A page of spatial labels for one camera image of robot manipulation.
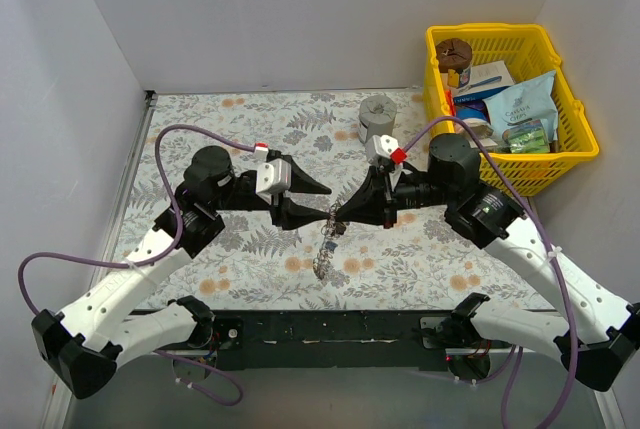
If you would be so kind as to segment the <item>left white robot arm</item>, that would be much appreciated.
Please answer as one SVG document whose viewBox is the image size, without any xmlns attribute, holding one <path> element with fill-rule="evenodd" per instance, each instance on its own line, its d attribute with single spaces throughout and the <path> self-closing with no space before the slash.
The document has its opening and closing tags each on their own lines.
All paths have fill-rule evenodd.
<svg viewBox="0 0 640 429">
<path fill-rule="evenodd" d="M 179 207 L 167 208 L 124 268 L 106 275 L 59 312 L 43 310 L 31 326 L 44 361 L 78 399 L 101 390 L 117 369 L 171 344 L 193 349 L 214 337 L 212 310 L 193 296 L 145 316 L 131 312 L 172 273 L 191 263 L 225 228 L 224 211 L 266 211 L 274 226 L 294 230 L 327 218 L 300 206 L 290 193 L 330 194 L 289 155 L 257 145 L 255 169 L 235 174 L 228 151 L 208 146 L 195 153 L 176 188 Z"/>
</svg>

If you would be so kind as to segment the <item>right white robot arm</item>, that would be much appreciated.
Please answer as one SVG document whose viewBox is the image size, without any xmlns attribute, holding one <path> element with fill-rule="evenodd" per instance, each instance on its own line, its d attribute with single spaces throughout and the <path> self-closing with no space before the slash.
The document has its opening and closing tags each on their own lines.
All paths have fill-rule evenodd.
<svg viewBox="0 0 640 429">
<path fill-rule="evenodd" d="M 638 305 L 591 279 L 560 248 L 546 249 L 522 206 L 480 179 L 480 154 L 465 137 L 435 137 L 424 171 L 407 163 L 389 135 L 373 136 L 365 149 L 366 178 L 337 221 L 390 228 L 401 210 L 443 205 L 458 235 L 514 270 L 557 311 L 534 313 L 472 293 L 425 331 L 428 339 L 448 347 L 503 341 L 564 367 L 576 346 L 576 379 L 596 391 L 611 388 L 639 349 Z"/>
</svg>

